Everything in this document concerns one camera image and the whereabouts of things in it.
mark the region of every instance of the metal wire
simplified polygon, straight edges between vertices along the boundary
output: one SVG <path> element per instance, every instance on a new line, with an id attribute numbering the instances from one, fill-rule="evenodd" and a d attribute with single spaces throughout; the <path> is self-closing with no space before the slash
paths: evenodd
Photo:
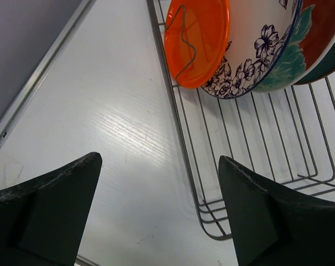
<path id="1" fill-rule="evenodd" d="M 165 21 L 164 21 L 164 15 L 163 15 L 163 8 L 161 5 L 161 0 L 147 0 L 147 5 L 148 5 L 148 10 L 150 14 L 150 19 L 151 19 L 151 25 L 152 25 L 152 30 L 153 30 L 153 35 L 154 39 L 156 42 L 156 48 L 158 51 L 158 56 L 160 59 L 161 63 L 161 68 L 162 68 L 162 73 L 164 76 L 164 81 L 167 89 L 167 94 L 169 97 L 169 101 L 171 104 L 172 108 L 172 114 L 174 117 L 176 129 L 177 129 L 177 134 L 179 138 L 179 143 L 181 145 L 181 150 L 182 150 L 182 155 L 185 163 L 185 167 L 187 170 L 187 176 L 189 179 L 189 184 L 193 196 L 193 201 L 195 204 L 196 212 L 197 212 L 197 217 L 200 222 L 200 225 L 204 232 L 211 238 L 215 240 L 226 240 L 231 238 L 231 233 L 227 229 L 227 220 L 228 216 L 226 213 L 226 208 L 223 199 L 221 196 L 217 199 L 213 200 L 208 200 L 210 199 L 208 195 L 208 191 L 206 187 L 208 187 L 209 183 L 206 180 L 210 180 L 210 178 L 214 178 L 214 180 L 218 179 L 218 167 L 217 167 L 217 156 L 215 154 L 215 149 L 218 148 L 216 147 L 215 143 L 213 143 L 212 140 L 212 135 L 210 132 L 210 127 L 212 122 L 209 121 L 209 118 L 206 114 L 206 110 L 209 107 L 206 105 L 203 101 L 203 96 L 202 94 L 204 92 L 199 92 L 199 89 L 195 90 L 195 107 L 197 108 L 198 112 L 202 114 L 201 119 L 199 119 L 197 116 L 191 117 L 187 115 L 186 111 L 186 104 L 187 100 L 185 97 L 183 97 L 181 93 L 181 88 L 178 85 L 178 82 L 176 85 L 173 85 L 171 76 L 168 71 L 168 65 L 166 61 L 166 56 L 164 53 L 164 48 L 163 48 L 163 42 L 162 42 L 162 36 L 161 36 L 161 28 L 160 26 L 164 26 L 164 30 L 167 30 L 172 22 L 174 21 L 174 18 L 172 18 L 171 23 L 166 27 Z M 185 19 L 185 8 L 183 6 L 180 7 L 181 10 L 183 10 L 183 29 L 184 29 L 184 19 Z M 162 21 L 159 21 L 157 18 L 157 13 L 159 14 L 159 17 L 162 18 Z M 194 47 L 188 43 L 186 40 L 183 39 L 183 32 L 181 34 L 181 39 L 184 41 L 187 45 L 189 45 L 193 50 L 194 50 L 194 58 L 196 55 L 196 51 Z M 184 69 L 186 69 L 192 62 L 188 63 Z M 329 97 L 331 98 L 332 106 L 334 113 L 335 113 L 335 98 L 332 92 L 332 88 L 330 85 L 330 82 L 328 78 L 325 78 L 326 85 L 328 88 L 328 93 Z M 273 121 L 275 122 L 275 129 L 272 132 L 272 137 L 275 138 L 273 142 L 279 142 L 281 145 L 281 148 L 278 150 L 278 155 L 279 156 L 284 156 L 285 158 L 285 169 L 282 169 L 285 171 L 285 176 L 289 177 L 289 180 L 281 182 L 283 185 L 291 185 L 291 184 L 301 184 L 298 187 L 294 188 L 295 190 L 298 191 L 303 191 L 307 188 L 314 188 L 316 186 L 325 186 L 328 189 L 324 191 L 319 191 L 312 193 L 311 195 L 313 196 L 320 196 L 326 193 L 334 192 L 335 191 L 335 184 L 333 181 L 335 180 L 335 163 L 332 157 L 331 149 L 329 147 L 328 143 L 328 134 L 326 133 L 325 126 L 323 124 L 323 118 L 321 115 L 321 112 L 319 110 L 318 102 L 315 96 L 315 93 L 313 91 L 313 87 L 310 84 L 309 85 L 309 96 L 311 97 L 312 102 L 310 101 L 309 104 L 312 104 L 313 110 L 314 110 L 314 115 L 316 118 L 316 124 L 318 125 L 319 131 L 321 132 L 322 139 L 319 143 L 323 144 L 325 149 L 326 149 L 326 154 L 328 158 L 328 164 L 331 167 L 332 173 L 330 174 L 330 177 L 325 178 L 324 181 L 321 181 L 318 179 L 319 177 L 319 171 L 318 171 L 318 165 L 313 153 L 313 147 L 310 142 L 310 137 L 308 134 L 308 125 L 306 125 L 306 116 L 303 115 L 302 110 L 301 110 L 301 105 L 299 102 L 299 99 L 297 97 L 295 88 L 292 86 L 289 90 L 284 89 L 283 91 L 278 92 L 275 96 L 279 96 L 279 99 L 284 96 L 285 101 L 285 106 L 286 109 L 282 111 L 288 111 L 289 113 L 289 119 L 290 119 L 290 124 L 288 125 L 287 129 L 282 129 L 280 119 L 283 119 L 279 113 L 276 110 L 275 107 L 275 97 L 273 94 L 268 94 L 267 98 L 263 98 L 264 102 L 262 104 L 262 107 L 264 108 L 263 105 L 268 106 L 271 110 L 269 112 L 268 116 L 268 121 Z M 272 157 L 269 149 L 269 145 L 272 144 L 270 143 L 270 140 L 268 140 L 265 136 L 265 124 L 263 121 L 263 117 L 261 117 L 261 114 L 259 112 L 261 105 L 257 104 L 256 101 L 256 96 L 255 94 L 251 93 L 250 94 L 250 106 L 252 106 L 252 109 L 254 110 L 254 115 L 251 115 L 251 118 L 253 121 L 255 121 L 256 128 L 259 132 L 261 143 L 259 143 L 259 148 L 258 149 L 264 149 L 264 153 L 266 155 L 267 159 L 267 167 L 269 167 L 270 170 L 270 176 L 269 178 L 272 178 L 274 181 L 277 181 L 279 179 L 278 173 L 276 172 L 277 167 L 275 166 L 275 158 Z M 257 161 L 257 158 L 252 155 L 251 151 L 251 145 L 253 142 L 249 139 L 248 134 L 245 129 L 245 125 L 247 121 L 243 117 L 243 112 L 241 111 L 241 108 L 244 108 L 242 104 L 244 102 L 241 102 L 238 99 L 235 99 L 234 101 L 220 101 L 219 99 L 215 100 L 215 105 L 218 110 L 217 113 L 220 114 L 219 119 L 222 127 L 222 131 L 225 132 L 223 133 L 222 138 L 223 140 L 221 143 L 218 143 L 218 146 L 223 146 L 222 142 L 227 143 L 228 147 L 228 155 L 232 158 L 236 156 L 235 151 L 238 149 L 233 148 L 233 142 L 231 140 L 231 134 L 230 130 L 231 127 L 228 125 L 226 119 L 225 119 L 225 110 L 224 108 L 230 107 L 231 104 L 234 104 L 236 107 L 236 112 L 233 113 L 233 117 L 237 119 L 237 124 L 240 125 L 240 129 L 238 132 L 239 136 L 242 136 L 239 138 L 239 140 L 242 140 L 242 146 L 246 147 L 246 156 L 249 160 L 249 163 L 251 164 L 251 168 L 253 171 L 256 170 L 256 167 L 259 165 L 256 164 L 255 162 Z M 199 119 L 198 122 L 202 124 L 201 130 L 205 133 L 205 140 L 204 143 L 208 147 L 208 154 L 211 155 L 211 160 L 213 162 L 213 168 L 215 170 L 210 172 L 210 177 L 208 178 L 202 178 L 201 174 L 201 166 L 200 162 L 198 161 L 198 153 L 196 152 L 196 147 L 198 148 L 197 143 L 195 142 L 194 136 L 192 135 L 190 125 L 195 123 L 195 119 Z M 295 138 L 292 140 L 294 141 L 292 145 L 290 145 L 286 139 L 284 138 L 287 135 L 287 130 L 293 131 L 295 134 Z M 292 157 L 293 153 L 297 153 L 296 157 L 299 158 L 298 162 L 301 163 L 301 168 L 303 170 L 299 170 L 299 167 L 296 167 L 294 163 L 291 162 L 290 158 Z M 298 171 L 304 171 L 305 170 L 305 175 L 298 173 Z"/>

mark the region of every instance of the white countertop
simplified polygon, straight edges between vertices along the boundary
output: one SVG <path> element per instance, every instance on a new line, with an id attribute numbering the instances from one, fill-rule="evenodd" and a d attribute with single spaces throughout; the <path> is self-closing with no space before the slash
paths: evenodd
<path id="1" fill-rule="evenodd" d="M 236 265 L 198 223 L 143 0 L 97 0 L 0 150 L 0 189 L 91 151 L 103 168 L 81 256 Z"/>
<path id="2" fill-rule="evenodd" d="M 329 79 L 335 95 L 335 73 Z M 335 114 L 324 80 L 313 89 L 335 164 Z M 299 86 L 296 93 L 319 179 L 326 180 L 331 167 L 309 88 Z M 215 167 L 198 121 L 199 102 L 195 91 L 183 97 L 187 115 L 196 117 L 190 128 L 200 171 L 208 178 Z M 218 158 L 228 147 L 215 116 L 216 99 L 201 98 L 210 107 L 204 112 Z M 305 174 L 284 92 L 272 98 L 294 175 Z M 255 100 L 274 171 L 279 179 L 289 178 L 268 95 L 255 94 Z M 250 167 L 235 103 L 224 103 L 235 158 Z M 238 103 L 256 171 L 269 176 L 250 94 Z M 233 241 L 214 241 L 199 225 L 145 0 L 96 1 L 1 148 L 0 189 L 91 151 L 101 154 L 103 168 L 79 255 L 100 266 L 237 265 Z"/>

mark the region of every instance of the wire dish rack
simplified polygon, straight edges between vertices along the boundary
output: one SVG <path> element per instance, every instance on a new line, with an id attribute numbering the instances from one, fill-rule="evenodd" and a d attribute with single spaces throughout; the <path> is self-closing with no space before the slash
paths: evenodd
<path id="1" fill-rule="evenodd" d="M 147 0 L 147 6 L 204 232 L 215 240 L 232 238 L 218 181 L 221 155 L 294 190 L 335 201 L 335 74 L 313 84 L 234 100 L 180 88 L 169 74 L 163 48 L 170 2 Z"/>

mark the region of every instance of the orange plate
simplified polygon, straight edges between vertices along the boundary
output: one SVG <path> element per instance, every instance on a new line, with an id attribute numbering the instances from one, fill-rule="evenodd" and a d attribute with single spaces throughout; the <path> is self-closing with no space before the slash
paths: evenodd
<path id="1" fill-rule="evenodd" d="M 178 84 L 194 89 L 214 75 L 225 53 L 229 37 L 228 0 L 172 0 L 166 18 L 164 46 L 167 63 L 176 80 L 179 72 L 193 59 L 193 48 L 181 40 L 183 12 L 184 39 L 196 49 L 193 63 L 178 76 Z"/>

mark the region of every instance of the ceramic bowl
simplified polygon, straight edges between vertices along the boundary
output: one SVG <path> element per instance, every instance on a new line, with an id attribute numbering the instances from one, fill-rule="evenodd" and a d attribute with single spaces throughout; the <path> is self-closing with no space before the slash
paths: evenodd
<path id="1" fill-rule="evenodd" d="M 281 56 L 302 0 L 230 0 L 230 38 L 217 71 L 202 88 L 221 99 L 255 88 Z"/>
<path id="2" fill-rule="evenodd" d="M 291 39 L 271 73 L 254 92 L 271 92 L 296 83 L 335 43 L 335 0 L 303 0 Z"/>
<path id="3" fill-rule="evenodd" d="M 335 72 L 335 43 L 321 62 L 309 74 L 299 80 L 296 85 L 318 81 L 333 72 Z"/>

